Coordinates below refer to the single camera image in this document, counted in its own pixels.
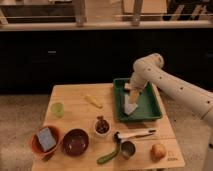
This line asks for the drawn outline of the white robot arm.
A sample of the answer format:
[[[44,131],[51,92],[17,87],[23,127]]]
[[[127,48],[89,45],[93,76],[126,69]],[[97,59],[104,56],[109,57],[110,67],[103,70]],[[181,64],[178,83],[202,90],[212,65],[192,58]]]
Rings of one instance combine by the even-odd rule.
[[[168,74],[163,66],[164,59],[158,53],[137,59],[133,63],[131,88],[143,90],[148,82],[153,83],[213,128],[213,93]]]

